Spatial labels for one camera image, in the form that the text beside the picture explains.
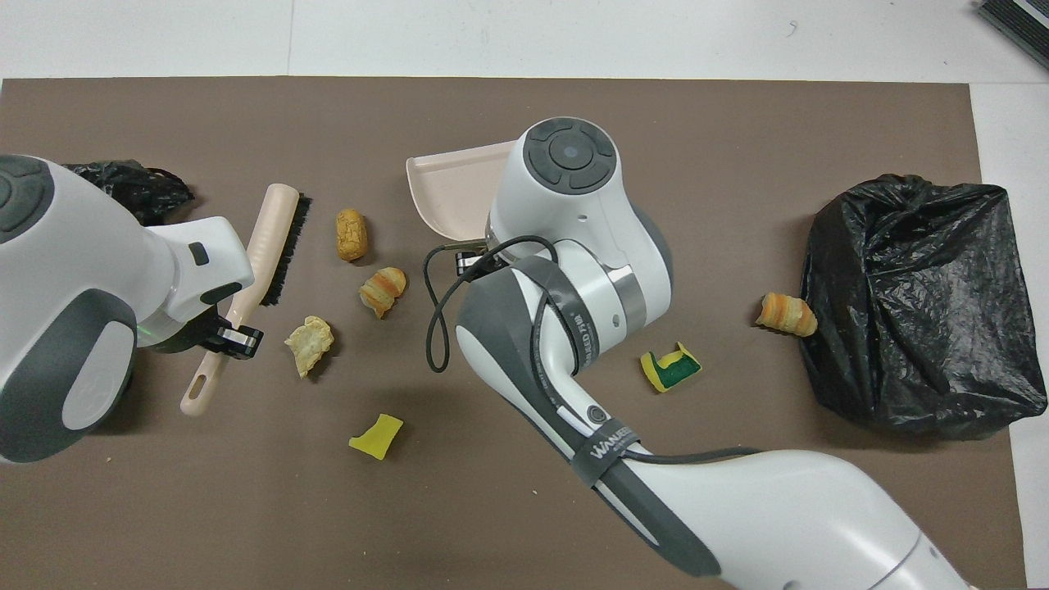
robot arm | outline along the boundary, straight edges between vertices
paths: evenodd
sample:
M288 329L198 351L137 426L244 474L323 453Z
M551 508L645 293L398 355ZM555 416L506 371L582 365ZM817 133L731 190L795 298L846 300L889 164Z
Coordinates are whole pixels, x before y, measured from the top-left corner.
M0 461L80 440L115 404L134 349L248 357L261 334L215 303L251 285L229 222L143 228L57 164L0 156Z
M510 246L509 267L471 283L455 329L464 356L663 557L746 589L968 588L853 465L800 450L652 456L575 382L669 304L669 255L629 206L603 131L562 118L526 132L490 229L490 245L537 233L554 252Z

dustpan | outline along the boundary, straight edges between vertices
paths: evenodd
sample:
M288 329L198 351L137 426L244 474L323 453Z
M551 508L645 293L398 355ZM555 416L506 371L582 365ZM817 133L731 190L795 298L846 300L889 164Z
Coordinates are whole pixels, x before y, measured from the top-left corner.
M456 241L483 239L488 211L514 142L409 157L408 187L419 215Z

brown mat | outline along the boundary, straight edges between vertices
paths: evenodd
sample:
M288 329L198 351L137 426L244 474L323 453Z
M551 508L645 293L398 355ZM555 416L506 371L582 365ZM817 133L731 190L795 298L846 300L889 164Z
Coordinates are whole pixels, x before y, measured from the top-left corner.
M197 191L193 217L227 216L244 240L267 184L314 204L281 303L250 322L266 333L258 357L231 363L206 416L178 410L202 353L144 352L100 431L0 470L0 586L726 588L649 550L457 349L447 373L427 370L420 267L444 240L415 213L405 160L558 114L616 140L677 273L669 313L584 387L657 452L853 461L971 583L1023 586L1007 433L940 445L865 433L814 402L792 338L751 325L767 291L796 293L812 215L840 191L883 172L980 181L965 86L304 78L4 82L0 151L166 168ZM344 207L373 240L354 265L334 246ZM356 290L384 266L410 286L378 321ZM311 314L338 343L300 381L281 341ZM705 370L655 396L638 357L676 340ZM407 424L384 462L346 447L379 413Z

black plastic bag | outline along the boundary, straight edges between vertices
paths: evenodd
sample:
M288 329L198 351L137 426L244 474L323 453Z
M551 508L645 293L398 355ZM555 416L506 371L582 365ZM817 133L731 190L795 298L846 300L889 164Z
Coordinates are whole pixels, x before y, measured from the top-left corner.
M813 222L801 340L819 403L856 422L983 439L1046 408L1006 191L883 175Z
M144 226L164 225L171 211L194 198L178 176L159 168L146 168L134 160L65 167L106 191Z

sponge piece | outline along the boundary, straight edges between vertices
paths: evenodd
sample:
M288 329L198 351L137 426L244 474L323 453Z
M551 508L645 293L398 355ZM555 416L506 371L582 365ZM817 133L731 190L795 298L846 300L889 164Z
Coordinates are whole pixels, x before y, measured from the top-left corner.
M678 342L677 351L664 355L659 360L656 360L656 356L651 353L642 356L641 368L656 391L661 394L703 371L700 362L681 342Z
M382 461L386 458L386 451L403 424L402 420L380 414L376 425L368 428L367 433L349 439L349 446Z

